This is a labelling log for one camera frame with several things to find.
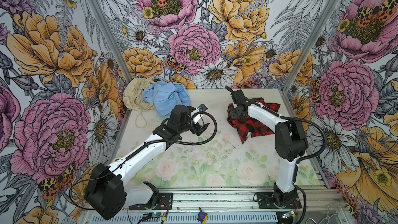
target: plaid fabric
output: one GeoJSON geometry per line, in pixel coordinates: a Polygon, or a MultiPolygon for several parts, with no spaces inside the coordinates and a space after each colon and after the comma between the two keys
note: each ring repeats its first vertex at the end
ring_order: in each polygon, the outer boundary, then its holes
{"type": "MultiPolygon", "coordinates": [[[[278,112],[279,107],[281,106],[280,104],[277,104],[277,103],[265,103],[263,98],[255,98],[255,99],[251,99],[251,100],[253,100],[255,102],[260,102],[265,107],[268,107],[271,110],[274,110],[275,112],[278,112]]],[[[266,125],[259,122],[255,118],[246,117],[246,118],[232,119],[231,109],[233,107],[234,107],[233,104],[229,104],[228,117],[226,120],[233,128],[235,128],[238,131],[238,134],[239,134],[240,140],[242,141],[242,144],[249,138],[250,133],[251,133],[252,138],[257,137],[257,136],[265,136],[265,135],[269,135],[269,134],[274,134],[274,132],[270,128],[268,128],[266,125]]]]}

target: pink peony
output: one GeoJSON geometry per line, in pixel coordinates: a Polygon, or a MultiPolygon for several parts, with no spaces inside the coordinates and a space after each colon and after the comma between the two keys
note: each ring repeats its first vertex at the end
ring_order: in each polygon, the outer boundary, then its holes
{"type": "Polygon", "coordinates": [[[321,76],[320,103],[315,103],[319,117],[340,122],[344,130],[353,130],[366,123],[379,103],[371,69],[359,61],[343,64],[335,61],[321,76]]]}
{"type": "Polygon", "coordinates": [[[337,35],[328,42],[331,50],[343,53],[351,59],[366,63],[379,60],[398,45],[398,14],[386,22],[372,20],[366,27],[359,27],[358,9],[374,9],[386,0],[353,0],[340,16],[337,35]]]}
{"type": "Polygon", "coordinates": [[[21,111],[17,98],[0,85],[0,152],[7,146],[12,133],[12,123],[21,111]]]}
{"type": "MultiPolygon", "coordinates": [[[[150,7],[151,9],[153,8],[151,0],[136,1],[138,2],[138,4],[136,4],[136,7],[140,11],[144,10],[146,7],[150,7]]],[[[151,23],[152,27],[155,30],[167,31],[169,29],[176,29],[183,26],[185,23],[190,23],[194,20],[196,15],[197,0],[178,1],[181,3],[181,7],[177,8],[177,14],[175,14],[176,9],[174,9],[174,12],[170,14],[162,15],[162,13],[159,13],[159,15],[150,16],[148,21],[151,23]]]]}
{"type": "Polygon", "coordinates": [[[200,25],[184,25],[169,37],[170,55],[187,66],[186,72],[197,74],[198,68],[216,63],[221,47],[217,35],[200,25]]]}
{"type": "Polygon", "coordinates": [[[66,93],[39,100],[25,109],[15,125],[11,171],[41,182],[61,175],[72,164],[81,168],[88,157],[86,106],[66,93]]]}

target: floral tablecloth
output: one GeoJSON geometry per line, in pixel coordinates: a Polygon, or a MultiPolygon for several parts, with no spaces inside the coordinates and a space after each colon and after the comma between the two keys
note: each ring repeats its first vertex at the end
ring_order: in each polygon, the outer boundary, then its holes
{"type": "MultiPolygon", "coordinates": [[[[225,90],[198,89],[188,91],[191,105],[201,103],[209,108],[217,120],[218,131],[214,139],[202,146],[172,145],[166,152],[146,164],[131,183],[151,182],[158,188],[203,188],[203,187],[268,187],[272,186],[279,173],[279,156],[274,148],[275,135],[249,138],[241,143],[236,130],[226,122],[227,107],[232,103],[225,90]]],[[[287,115],[286,107],[276,89],[247,89],[247,97],[263,97],[265,102],[281,103],[279,112],[287,115]]],[[[144,112],[148,124],[144,128],[142,116],[132,112],[117,157],[124,156],[137,147],[152,133],[164,118],[156,112],[144,112]]],[[[211,124],[200,137],[192,133],[182,134],[186,142],[203,141],[210,137],[211,124]]],[[[309,161],[299,167],[297,182],[300,185],[319,185],[314,168],[309,161]]]]}

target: light blue fabric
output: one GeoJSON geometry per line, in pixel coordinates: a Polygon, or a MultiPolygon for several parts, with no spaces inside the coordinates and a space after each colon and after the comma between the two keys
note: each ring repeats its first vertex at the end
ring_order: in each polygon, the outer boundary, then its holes
{"type": "Polygon", "coordinates": [[[142,98],[155,105],[161,117],[170,117],[176,105],[190,106],[191,100],[185,86],[176,82],[159,81],[142,92],[142,98]]]}

